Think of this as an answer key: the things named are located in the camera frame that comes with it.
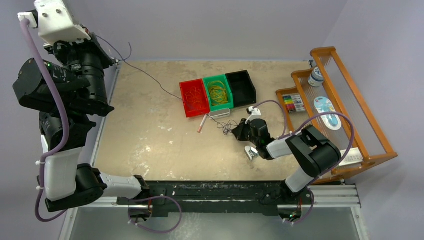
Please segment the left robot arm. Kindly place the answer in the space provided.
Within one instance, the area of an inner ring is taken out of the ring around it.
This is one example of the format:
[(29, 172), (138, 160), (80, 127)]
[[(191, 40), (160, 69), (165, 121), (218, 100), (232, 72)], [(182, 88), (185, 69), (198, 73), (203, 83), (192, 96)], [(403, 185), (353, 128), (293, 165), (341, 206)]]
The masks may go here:
[(89, 117), (106, 117), (114, 110), (104, 71), (116, 61), (94, 33), (87, 39), (58, 40), (45, 49), (58, 64), (29, 58), (13, 84), (19, 104), (39, 113), (43, 156), (38, 162), (37, 203), (44, 202), (50, 213), (63, 213), (102, 197), (146, 203), (150, 188), (141, 176), (114, 176), (79, 163), (88, 134), (96, 127)]

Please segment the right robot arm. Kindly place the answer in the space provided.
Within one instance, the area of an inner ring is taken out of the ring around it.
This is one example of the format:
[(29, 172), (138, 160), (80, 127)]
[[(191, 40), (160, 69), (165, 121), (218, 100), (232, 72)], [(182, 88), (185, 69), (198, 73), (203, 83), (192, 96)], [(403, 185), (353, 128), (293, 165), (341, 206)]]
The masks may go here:
[(341, 151), (312, 125), (297, 134), (276, 139), (271, 137), (265, 120), (258, 118), (248, 121), (243, 118), (231, 133), (236, 140), (254, 145), (253, 148), (245, 149), (250, 159), (259, 156), (271, 161), (294, 156), (299, 167), (283, 181), (280, 191), (282, 200), (288, 204), (298, 200), (304, 188), (325, 171), (332, 169), (342, 158)]

